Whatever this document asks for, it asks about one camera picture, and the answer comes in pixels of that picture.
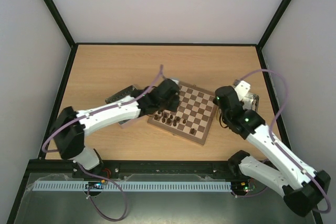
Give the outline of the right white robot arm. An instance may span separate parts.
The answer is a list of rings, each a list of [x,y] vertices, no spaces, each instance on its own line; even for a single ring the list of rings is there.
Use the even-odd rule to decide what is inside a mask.
[[[303,162],[274,135],[257,112],[243,107],[243,97],[249,89],[245,82],[220,87],[213,102],[221,110],[221,121],[257,147],[274,167],[239,151],[229,159],[229,172],[236,178],[245,175],[258,180],[280,195],[292,212],[305,217],[326,195],[331,177]]]

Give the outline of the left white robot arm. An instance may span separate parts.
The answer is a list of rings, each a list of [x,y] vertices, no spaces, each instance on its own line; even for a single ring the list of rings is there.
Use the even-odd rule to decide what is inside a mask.
[[[75,111],[66,107],[51,128],[51,138],[61,159],[73,160],[89,171],[100,165],[98,153],[85,145],[90,134],[125,120],[152,115],[160,110],[176,112],[180,102],[179,82],[165,79],[155,88],[133,90],[124,98],[94,109]]]

